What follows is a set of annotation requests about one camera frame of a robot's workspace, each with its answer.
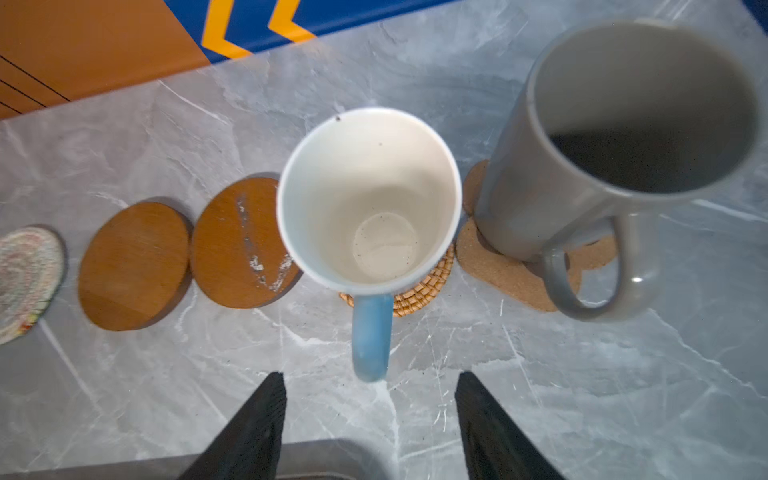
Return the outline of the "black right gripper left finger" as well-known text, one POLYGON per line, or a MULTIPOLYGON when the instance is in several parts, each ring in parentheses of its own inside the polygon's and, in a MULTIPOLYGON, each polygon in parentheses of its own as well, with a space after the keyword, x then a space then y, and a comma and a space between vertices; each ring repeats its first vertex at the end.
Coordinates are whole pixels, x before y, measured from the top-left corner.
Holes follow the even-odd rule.
POLYGON ((274 479, 287 407, 283 374, 270 373, 183 479, 274 479))

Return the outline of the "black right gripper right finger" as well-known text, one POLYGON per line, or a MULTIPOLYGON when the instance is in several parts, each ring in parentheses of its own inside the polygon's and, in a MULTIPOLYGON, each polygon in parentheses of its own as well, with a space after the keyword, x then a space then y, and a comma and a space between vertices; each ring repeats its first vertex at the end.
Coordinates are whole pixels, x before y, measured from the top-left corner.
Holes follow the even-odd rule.
POLYGON ((455 402, 471 479, 564 479, 474 373, 459 375, 455 402))

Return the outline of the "light blue mug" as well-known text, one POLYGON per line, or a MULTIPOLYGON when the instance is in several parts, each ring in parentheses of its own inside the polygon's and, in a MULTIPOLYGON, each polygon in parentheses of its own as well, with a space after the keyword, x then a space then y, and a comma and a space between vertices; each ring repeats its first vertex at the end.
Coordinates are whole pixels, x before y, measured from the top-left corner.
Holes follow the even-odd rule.
POLYGON ((306 276, 352 297, 352 365, 360 380, 386 377, 394 297, 447 252, 461 204, 446 142, 401 110, 340 113, 290 155, 279 180, 279 232, 306 276))

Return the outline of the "grey mug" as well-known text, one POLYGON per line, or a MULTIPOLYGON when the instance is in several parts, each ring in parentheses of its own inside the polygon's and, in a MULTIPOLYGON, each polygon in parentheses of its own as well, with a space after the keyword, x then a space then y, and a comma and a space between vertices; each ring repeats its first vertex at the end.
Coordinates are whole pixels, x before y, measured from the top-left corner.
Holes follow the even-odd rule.
POLYGON ((563 314, 629 319, 660 291, 659 213, 743 171, 762 124, 753 77, 708 35, 644 18, 568 31, 516 100, 475 224, 493 249, 538 267, 563 314), (616 287, 588 306, 569 284, 566 254, 608 235, 616 287))

